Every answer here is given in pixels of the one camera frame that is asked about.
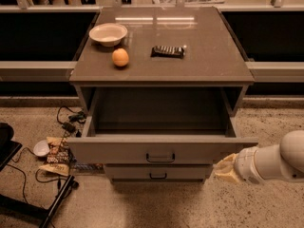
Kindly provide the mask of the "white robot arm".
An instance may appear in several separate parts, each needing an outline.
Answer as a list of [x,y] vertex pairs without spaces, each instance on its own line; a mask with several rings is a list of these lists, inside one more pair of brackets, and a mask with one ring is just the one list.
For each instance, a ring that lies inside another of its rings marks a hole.
[[289,132],[272,146],[254,146],[233,153],[219,161],[214,170],[218,178],[234,183],[303,182],[304,131]]

